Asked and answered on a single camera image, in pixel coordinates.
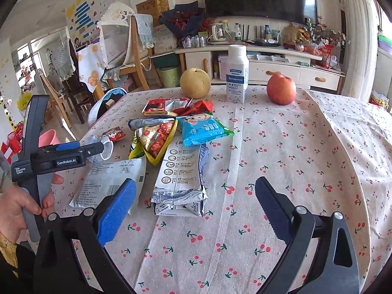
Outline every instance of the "barcode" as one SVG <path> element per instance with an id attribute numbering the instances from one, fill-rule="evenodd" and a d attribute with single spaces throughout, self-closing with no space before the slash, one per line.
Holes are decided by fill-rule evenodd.
<path id="1" fill-rule="evenodd" d="M 112 196 L 113 194 L 115 194 L 118 188 L 120 188 L 119 184 L 111 184 L 109 186 L 109 191 L 107 192 L 107 196 Z"/>

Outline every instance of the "bouquet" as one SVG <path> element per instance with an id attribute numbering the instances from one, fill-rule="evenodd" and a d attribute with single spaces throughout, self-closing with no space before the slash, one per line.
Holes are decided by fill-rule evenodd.
<path id="1" fill-rule="evenodd" d="M 189 4 L 176 4 L 175 8 L 162 12 L 159 21 L 179 40 L 188 35 L 197 35 L 204 21 L 204 9 L 197 1 Z"/>

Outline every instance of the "kettle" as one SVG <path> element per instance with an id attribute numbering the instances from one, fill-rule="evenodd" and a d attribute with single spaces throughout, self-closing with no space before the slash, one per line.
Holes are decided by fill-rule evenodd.
<path id="1" fill-rule="evenodd" d="M 225 42 L 226 32 L 225 25 L 223 23 L 213 23 L 211 24 L 211 42 Z"/>

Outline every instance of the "human hand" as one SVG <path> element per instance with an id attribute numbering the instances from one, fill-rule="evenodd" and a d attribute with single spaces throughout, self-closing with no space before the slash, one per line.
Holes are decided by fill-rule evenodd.
<path id="1" fill-rule="evenodd" d="M 52 183 L 62 184 L 64 178 L 54 174 Z M 52 190 L 42 199 L 42 208 L 35 202 L 30 194 L 13 185 L 0 198 L 0 233 L 12 243 L 16 243 L 22 230 L 27 229 L 23 217 L 22 207 L 32 214 L 41 214 L 46 218 L 54 212 L 54 194 Z"/>

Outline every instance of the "cherry print tablecloth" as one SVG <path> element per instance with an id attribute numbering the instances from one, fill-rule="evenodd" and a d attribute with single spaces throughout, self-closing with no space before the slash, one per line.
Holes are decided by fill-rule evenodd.
<path id="1" fill-rule="evenodd" d="M 111 160 L 126 159 L 132 139 L 128 120 L 142 117 L 148 99 L 180 96 L 179 88 L 128 94 L 85 138 L 120 126 L 127 136 L 115 143 Z M 245 104 L 227 102 L 223 86 L 213 86 L 207 98 L 214 103 L 214 116 L 235 136 L 207 144 L 206 214 L 155 216 L 149 198 L 159 166 L 148 164 L 136 213 L 126 216 L 114 241 L 106 244 L 132 287 L 138 293 L 256 293 L 285 248 L 254 195 L 260 176 L 294 205 L 326 216 L 336 210 L 344 214 L 361 287 L 367 287 L 391 250 L 391 116 L 352 98 L 305 90 L 284 107 L 271 103 L 262 86 L 249 87 Z M 86 169 L 62 175 L 64 185 L 52 186 L 56 211 L 78 215 L 80 209 L 68 204 Z M 303 283 L 316 242 L 293 288 Z M 74 246 L 86 278 L 99 288 L 80 243 Z"/>

